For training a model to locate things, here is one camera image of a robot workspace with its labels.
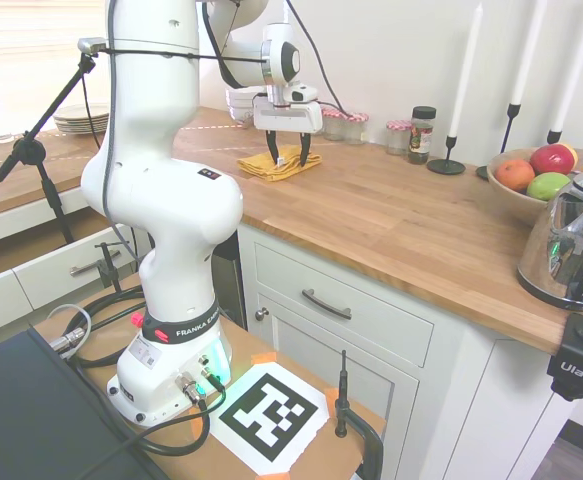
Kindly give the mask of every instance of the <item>candle holder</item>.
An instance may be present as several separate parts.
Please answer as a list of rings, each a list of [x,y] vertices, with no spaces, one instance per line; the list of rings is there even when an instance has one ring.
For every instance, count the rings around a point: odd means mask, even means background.
[[[554,143],[558,143],[560,141],[561,136],[562,136],[562,132],[554,132],[553,130],[549,130],[549,134],[547,135],[547,143],[549,145],[553,145]]]
[[[521,105],[514,105],[513,103],[509,104],[509,108],[507,108],[507,117],[509,117],[509,122],[507,123],[507,129],[504,132],[504,140],[502,140],[502,147],[500,148],[500,153],[504,153],[507,148],[507,142],[509,141],[509,134],[511,133],[511,126],[513,125],[513,120],[515,117],[518,116],[520,113]],[[487,167],[478,167],[475,171],[476,175],[483,180],[488,180],[489,177],[487,176]]]
[[[451,150],[455,147],[458,137],[447,136],[447,158],[444,160],[431,160],[427,163],[427,168],[432,172],[439,173],[440,175],[459,175],[466,170],[466,167],[455,160],[450,160]]]

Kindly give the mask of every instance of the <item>butcher block counter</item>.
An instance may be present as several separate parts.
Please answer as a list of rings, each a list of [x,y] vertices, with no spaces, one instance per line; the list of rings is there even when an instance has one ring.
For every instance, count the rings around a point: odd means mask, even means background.
[[[59,191],[79,185],[96,151],[90,136],[43,135]],[[299,143],[281,134],[278,144]],[[12,144],[0,145],[0,160]],[[496,205],[474,167],[441,176],[375,145],[314,137],[323,163],[282,182],[240,171],[238,158],[266,151],[264,133],[201,109],[173,155],[232,175],[244,193],[243,222],[548,353],[566,313],[526,293],[515,278],[528,227]],[[34,167],[0,184],[0,212],[43,198]]]

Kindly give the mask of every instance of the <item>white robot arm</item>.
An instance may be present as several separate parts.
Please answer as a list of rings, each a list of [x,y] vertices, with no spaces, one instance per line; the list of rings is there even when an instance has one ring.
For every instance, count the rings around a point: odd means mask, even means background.
[[[236,42],[231,30],[258,18],[266,0],[213,2],[202,5],[202,18],[220,73],[232,88],[266,85],[267,95],[253,100],[254,124],[266,131],[271,156],[279,159],[276,131],[300,133],[301,163],[304,165],[311,146],[311,134],[322,129],[322,112],[315,101],[315,88],[295,81],[300,71],[300,52],[293,45],[293,28],[287,23],[266,27],[261,44]],[[265,63],[225,61],[222,57],[253,58]]]
[[[218,56],[264,62],[227,61],[223,75],[240,85],[267,85],[268,96],[256,99],[256,126],[267,130],[268,138],[276,130],[315,132],[322,121],[315,91],[290,83],[299,70],[290,27],[268,27],[259,46],[233,42],[234,14],[237,28],[266,6],[266,0],[239,3],[203,5],[205,23],[222,45]],[[236,230],[242,194],[232,177],[171,157],[175,135],[193,119],[199,103],[195,0],[153,0],[150,8],[146,0],[109,0],[108,5],[111,53],[126,53],[110,57],[109,127],[81,187],[89,205],[112,222],[141,228],[155,239],[156,248],[139,272],[147,304],[144,321],[107,387],[117,392],[111,402],[128,420],[149,427],[191,406],[184,391],[196,385],[213,391],[208,371],[223,384],[231,379],[231,348],[218,322],[210,257]]]

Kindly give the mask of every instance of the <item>orange tape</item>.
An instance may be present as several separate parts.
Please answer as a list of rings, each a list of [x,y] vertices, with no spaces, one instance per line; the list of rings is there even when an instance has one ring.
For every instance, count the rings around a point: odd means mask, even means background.
[[[274,473],[273,475],[255,477],[255,480],[291,480],[291,475],[289,473]]]
[[[200,409],[198,407],[191,407],[187,412],[187,415],[193,415],[199,413]],[[193,438],[198,438],[202,434],[202,419],[201,418],[194,418],[193,420],[189,421],[191,425],[191,433],[193,434]]]
[[[324,396],[327,397],[329,416],[335,418],[335,401],[338,399],[339,391],[337,388],[325,388],[323,393]]]
[[[261,363],[275,363],[278,361],[278,354],[276,352],[258,353],[251,355],[251,365],[260,365]]]

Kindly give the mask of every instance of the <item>green apple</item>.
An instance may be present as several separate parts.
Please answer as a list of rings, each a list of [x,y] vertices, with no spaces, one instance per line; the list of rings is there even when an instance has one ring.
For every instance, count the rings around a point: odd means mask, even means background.
[[[538,175],[527,187],[527,195],[548,202],[571,181],[561,173],[549,172]]]

